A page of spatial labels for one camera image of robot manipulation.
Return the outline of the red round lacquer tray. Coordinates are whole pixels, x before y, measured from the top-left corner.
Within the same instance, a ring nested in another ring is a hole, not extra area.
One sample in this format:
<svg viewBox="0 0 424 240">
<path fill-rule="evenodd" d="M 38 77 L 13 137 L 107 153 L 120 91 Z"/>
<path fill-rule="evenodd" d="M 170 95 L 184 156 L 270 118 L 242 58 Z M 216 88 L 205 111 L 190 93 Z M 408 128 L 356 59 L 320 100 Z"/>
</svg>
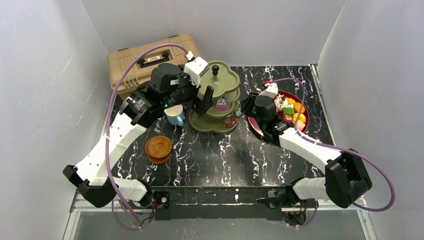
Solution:
<svg viewBox="0 0 424 240">
<path fill-rule="evenodd" d="M 296 117 L 298 116 L 298 109 L 301 106 L 301 99 L 296 97 L 292 93 L 279 90 L 278 94 L 273 98 L 273 102 L 276 106 L 278 118 L 287 123 L 293 124 L 294 121 L 296 120 Z M 288 102 L 289 105 L 293 105 L 294 114 L 285 114 L 283 109 L 283 103 L 285 102 Z M 253 132 L 255 132 L 261 137 L 264 136 L 262 130 L 260 129 L 259 125 L 257 124 L 256 120 L 253 117 L 248 116 L 247 121 Z M 310 116 L 305 106 L 300 112 L 299 121 L 301 123 L 298 123 L 297 127 L 302 133 L 304 133 L 307 130 L 310 123 Z"/>
</svg>

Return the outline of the purple frosted cake slice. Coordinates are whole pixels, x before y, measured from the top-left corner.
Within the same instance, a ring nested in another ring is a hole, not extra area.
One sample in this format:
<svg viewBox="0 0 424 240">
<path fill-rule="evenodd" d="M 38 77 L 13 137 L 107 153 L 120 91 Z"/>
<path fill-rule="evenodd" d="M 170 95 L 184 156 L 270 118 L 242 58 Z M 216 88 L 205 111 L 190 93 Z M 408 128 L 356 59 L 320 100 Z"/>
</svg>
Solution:
<svg viewBox="0 0 424 240">
<path fill-rule="evenodd" d="M 224 96 L 220 97 L 215 104 L 215 109 L 217 111 L 225 112 L 228 109 L 227 100 Z"/>
</svg>

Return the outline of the pink sprinkled cake slice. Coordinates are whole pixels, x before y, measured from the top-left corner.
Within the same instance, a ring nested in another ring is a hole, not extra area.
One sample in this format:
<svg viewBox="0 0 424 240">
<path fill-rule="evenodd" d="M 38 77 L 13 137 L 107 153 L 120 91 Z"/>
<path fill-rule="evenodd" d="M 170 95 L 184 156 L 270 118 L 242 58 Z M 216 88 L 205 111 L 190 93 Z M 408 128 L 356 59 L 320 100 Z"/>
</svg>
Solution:
<svg viewBox="0 0 424 240">
<path fill-rule="evenodd" d="M 225 128 L 232 128 L 239 122 L 240 117 L 236 115 L 229 115 L 227 116 L 224 121 L 223 125 Z"/>
</svg>

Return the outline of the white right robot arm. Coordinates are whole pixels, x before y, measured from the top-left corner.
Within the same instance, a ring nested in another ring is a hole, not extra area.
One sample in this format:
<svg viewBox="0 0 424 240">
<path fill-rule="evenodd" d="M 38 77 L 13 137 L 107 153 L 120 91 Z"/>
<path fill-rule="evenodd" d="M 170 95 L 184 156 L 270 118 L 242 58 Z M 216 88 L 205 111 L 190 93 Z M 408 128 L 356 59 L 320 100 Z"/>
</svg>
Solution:
<svg viewBox="0 0 424 240">
<path fill-rule="evenodd" d="M 323 177 L 298 178 L 286 187 L 292 200 L 330 200 L 346 209 L 373 187 L 363 161 L 351 150 L 325 147 L 278 117 L 269 96 L 251 93 L 241 100 L 241 112 L 254 118 L 263 138 L 316 166 Z"/>
</svg>

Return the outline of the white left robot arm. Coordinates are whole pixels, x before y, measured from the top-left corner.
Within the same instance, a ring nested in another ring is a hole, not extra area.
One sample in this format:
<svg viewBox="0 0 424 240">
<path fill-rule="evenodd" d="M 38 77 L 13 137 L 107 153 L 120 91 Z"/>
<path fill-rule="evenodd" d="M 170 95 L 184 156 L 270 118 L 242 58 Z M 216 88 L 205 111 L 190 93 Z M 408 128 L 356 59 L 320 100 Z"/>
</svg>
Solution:
<svg viewBox="0 0 424 240">
<path fill-rule="evenodd" d="M 67 165 L 63 174 L 77 187 L 79 193 L 96 208 L 112 200 L 142 203 L 151 193 L 141 179 L 122 179 L 112 176 L 112 169 L 128 147 L 141 136 L 164 111 L 185 104 L 204 115 L 213 105 L 211 86 L 203 98 L 198 93 L 201 77 L 209 70 L 200 58 L 185 65 L 161 63 L 151 72 L 150 80 L 139 85 L 119 108 L 106 133 L 76 165 Z"/>
</svg>

